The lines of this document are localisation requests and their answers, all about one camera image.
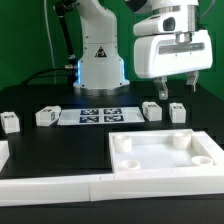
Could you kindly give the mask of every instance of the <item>black tabletop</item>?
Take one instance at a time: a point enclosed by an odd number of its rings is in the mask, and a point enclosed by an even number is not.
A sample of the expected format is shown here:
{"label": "black tabletop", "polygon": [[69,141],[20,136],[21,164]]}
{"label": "black tabletop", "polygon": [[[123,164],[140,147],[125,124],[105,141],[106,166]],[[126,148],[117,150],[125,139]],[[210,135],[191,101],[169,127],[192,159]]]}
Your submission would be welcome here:
{"label": "black tabletop", "polygon": [[[14,111],[20,133],[5,135],[10,158],[0,179],[111,173],[108,133],[193,129],[207,132],[224,147],[224,102],[200,85],[189,94],[184,81],[168,82],[169,99],[161,101],[152,82],[133,82],[116,96],[75,94],[67,85],[12,86],[0,92],[0,113]],[[162,121],[133,124],[37,127],[35,113],[45,106],[62,109],[139,107],[154,101]],[[182,103],[184,124],[173,124],[169,104]],[[200,195],[0,208],[1,223],[223,223],[224,196]]]}

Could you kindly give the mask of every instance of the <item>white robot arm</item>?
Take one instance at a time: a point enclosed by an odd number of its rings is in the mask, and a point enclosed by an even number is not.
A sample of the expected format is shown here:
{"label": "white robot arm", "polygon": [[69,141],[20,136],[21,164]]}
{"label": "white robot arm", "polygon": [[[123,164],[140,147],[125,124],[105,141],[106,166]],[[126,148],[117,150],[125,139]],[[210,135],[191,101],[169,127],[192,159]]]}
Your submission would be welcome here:
{"label": "white robot arm", "polygon": [[140,78],[156,78],[160,99],[167,99],[166,76],[187,73],[193,85],[198,70],[212,65],[211,41],[199,30],[198,0],[125,0],[136,13],[152,16],[134,26],[135,72]]}

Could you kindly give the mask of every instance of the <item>small white block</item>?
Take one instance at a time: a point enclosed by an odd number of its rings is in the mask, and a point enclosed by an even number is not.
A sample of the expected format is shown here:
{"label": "small white block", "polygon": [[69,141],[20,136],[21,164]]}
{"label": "small white block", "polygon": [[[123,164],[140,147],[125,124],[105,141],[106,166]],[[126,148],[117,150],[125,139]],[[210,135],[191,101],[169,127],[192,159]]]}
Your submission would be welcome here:
{"label": "small white block", "polygon": [[1,123],[6,134],[20,132],[19,119],[14,112],[1,113]]}
{"label": "small white block", "polygon": [[182,103],[171,103],[169,113],[172,123],[186,122],[186,110]]}
{"label": "small white block", "polygon": [[144,102],[142,104],[143,114],[149,121],[162,120],[162,108],[155,102]]}
{"label": "small white block", "polygon": [[61,108],[59,106],[45,107],[36,113],[37,126],[50,126],[59,119]]}
{"label": "small white block", "polygon": [[0,171],[9,158],[9,146],[7,141],[0,141]]}

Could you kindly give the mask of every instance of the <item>white platform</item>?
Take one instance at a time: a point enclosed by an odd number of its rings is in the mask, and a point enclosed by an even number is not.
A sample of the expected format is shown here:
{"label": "white platform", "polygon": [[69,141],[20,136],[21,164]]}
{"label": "white platform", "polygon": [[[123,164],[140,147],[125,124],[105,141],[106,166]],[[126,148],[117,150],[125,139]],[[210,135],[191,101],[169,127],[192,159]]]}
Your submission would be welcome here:
{"label": "white platform", "polygon": [[62,110],[58,125],[90,125],[145,122],[138,107]]}
{"label": "white platform", "polygon": [[[190,147],[174,147],[176,132],[190,133]],[[118,135],[128,136],[130,150],[117,152]],[[122,132],[110,133],[109,140],[113,173],[1,180],[0,206],[224,193],[224,152],[205,132]],[[196,166],[195,156],[213,164],[200,160]],[[123,161],[139,166],[121,169]]]}

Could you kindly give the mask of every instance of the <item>green backdrop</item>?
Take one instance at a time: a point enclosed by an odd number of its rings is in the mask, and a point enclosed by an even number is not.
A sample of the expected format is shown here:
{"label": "green backdrop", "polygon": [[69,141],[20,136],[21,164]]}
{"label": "green backdrop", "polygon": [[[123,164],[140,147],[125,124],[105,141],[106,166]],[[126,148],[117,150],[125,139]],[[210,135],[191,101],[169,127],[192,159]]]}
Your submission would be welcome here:
{"label": "green backdrop", "polygon": [[[48,0],[49,25],[54,46],[56,66],[67,64],[67,52],[59,21],[53,10],[57,0]],[[135,15],[127,9],[124,0],[100,0],[111,9],[118,19],[119,54],[126,63],[126,77],[138,80],[133,68],[132,28],[144,16]],[[210,0],[201,1],[200,11],[206,10]],[[222,24],[224,1],[217,1],[214,10],[201,20],[212,39],[214,63],[210,70],[201,71],[199,82],[224,100],[224,25]],[[74,50],[82,55],[80,20],[76,10],[67,14]],[[8,0],[0,2],[0,89],[21,83],[33,73],[51,68],[50,48],[44,19],[44,0]]]}

